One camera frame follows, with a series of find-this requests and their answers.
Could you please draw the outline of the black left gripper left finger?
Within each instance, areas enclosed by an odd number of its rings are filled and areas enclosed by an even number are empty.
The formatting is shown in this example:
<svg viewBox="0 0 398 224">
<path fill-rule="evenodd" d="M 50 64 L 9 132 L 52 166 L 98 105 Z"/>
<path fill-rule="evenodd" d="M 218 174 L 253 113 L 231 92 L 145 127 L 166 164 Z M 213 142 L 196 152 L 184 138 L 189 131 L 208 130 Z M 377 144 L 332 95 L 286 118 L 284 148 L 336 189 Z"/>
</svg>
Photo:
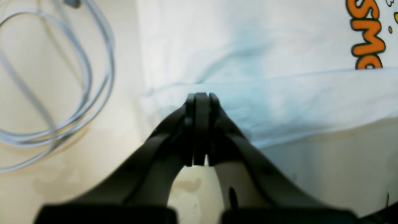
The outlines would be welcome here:
<svg viewBox="0 0 398 224">
<path fill-rule="evenodd" d="M 35 223 L 178 223 L 167 203 L 177 175 L 193 164 L 195 102 L 189 94 L 104 181 L 68 202 L 43 206 Z"/>
</svg>

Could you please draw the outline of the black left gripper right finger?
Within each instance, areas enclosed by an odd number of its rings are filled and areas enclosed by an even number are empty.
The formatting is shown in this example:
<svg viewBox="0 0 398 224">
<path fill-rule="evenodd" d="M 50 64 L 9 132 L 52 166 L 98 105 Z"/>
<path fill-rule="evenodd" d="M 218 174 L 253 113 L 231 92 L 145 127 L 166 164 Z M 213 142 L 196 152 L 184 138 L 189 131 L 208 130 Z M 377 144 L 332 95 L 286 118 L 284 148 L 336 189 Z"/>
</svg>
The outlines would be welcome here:
<svg viewBox="0 0 398 224">
<path fill-rule="evenodd" d="M 243 135 L 213 93 L 194 100 L 194 164 L 217 174 L 225 211 L 221 224 L 357 224 L 347 209 L 300 190 Z"/>
</svg>

